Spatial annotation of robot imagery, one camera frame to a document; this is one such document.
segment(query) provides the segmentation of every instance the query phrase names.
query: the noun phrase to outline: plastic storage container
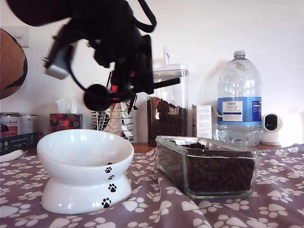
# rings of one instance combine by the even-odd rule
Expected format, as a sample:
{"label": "plastic storage container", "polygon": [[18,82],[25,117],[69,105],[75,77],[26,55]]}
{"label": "plastic storage container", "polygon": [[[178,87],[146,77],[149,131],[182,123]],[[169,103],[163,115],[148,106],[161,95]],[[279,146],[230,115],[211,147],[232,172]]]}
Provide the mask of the plastic storage container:
{"label": "plastic storage container", "polygon": [[167,65],[153,71],[154,82],[180,78],[180,83],[154,90],[147,101],[148,144],[156,146],[158,135],[187,136],[187,65]]}
{"label": "plastic storage container", "polygon": [[[193,199],[248,197],[262,153],[206,138],[157,136],[157,165]],[[208,149],[183,145],[199,142]]]}
{"label": "plastic storage container", "polygon": [[218,139],[244,146],[261,141],[262,80],[256,67],[236,51],[218,81]]}

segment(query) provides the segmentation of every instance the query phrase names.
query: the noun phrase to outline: tin can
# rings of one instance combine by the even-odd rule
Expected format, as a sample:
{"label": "tin can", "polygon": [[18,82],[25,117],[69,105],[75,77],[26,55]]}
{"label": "tin can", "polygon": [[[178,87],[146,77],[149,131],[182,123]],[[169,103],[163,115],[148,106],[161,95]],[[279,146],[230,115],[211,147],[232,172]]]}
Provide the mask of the tin can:
{"label": "tin can", "polygon": [[37,115],[21,115],[21,130],[19,134],[29,134],[38,131]]}
{"label": "tin can", "polygon": [[15,136],[21,130],[21,115],[0,116],[0,138]]}
{"label": "tin can", "polygon": [[0,113],[0,116],[3,115],[20,115],[20,113]]}

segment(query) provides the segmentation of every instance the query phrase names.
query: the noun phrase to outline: bottle label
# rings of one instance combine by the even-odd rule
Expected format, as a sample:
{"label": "bottle label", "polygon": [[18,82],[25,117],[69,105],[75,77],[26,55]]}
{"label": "bottle label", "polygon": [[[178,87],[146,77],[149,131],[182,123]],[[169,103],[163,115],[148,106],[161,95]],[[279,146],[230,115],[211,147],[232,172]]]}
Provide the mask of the bottle label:
{"label": "bottle label", "polygon": [[224,97],[218,99],[218,124],[222,125],[261,125],[262,98]]}
{"label": "bottle label", "polygon": [[243,121],[243,101],[223,101],[223,121]]}

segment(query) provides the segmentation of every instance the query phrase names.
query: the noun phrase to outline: globe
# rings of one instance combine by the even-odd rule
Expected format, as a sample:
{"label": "globe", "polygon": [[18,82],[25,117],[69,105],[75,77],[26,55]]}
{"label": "globe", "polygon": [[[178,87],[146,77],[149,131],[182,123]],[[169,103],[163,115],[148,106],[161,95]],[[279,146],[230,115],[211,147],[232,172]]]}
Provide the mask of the globe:
{"label": "globe", "polygon": [[18,41],[5,30],[0,30],[0,99],[3,99],[22,86],[28,61]]}

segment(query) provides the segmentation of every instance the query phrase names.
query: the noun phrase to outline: bottle cap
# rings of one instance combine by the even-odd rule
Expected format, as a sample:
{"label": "bottle cap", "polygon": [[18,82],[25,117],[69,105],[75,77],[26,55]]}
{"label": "bottle cap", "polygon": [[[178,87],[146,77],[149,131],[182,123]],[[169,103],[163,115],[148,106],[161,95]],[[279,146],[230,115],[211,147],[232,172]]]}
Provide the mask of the bottle cap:
{"label": "bottle cap", "polygon": [[246,55],[246,51],[235,51],[233,56]]}

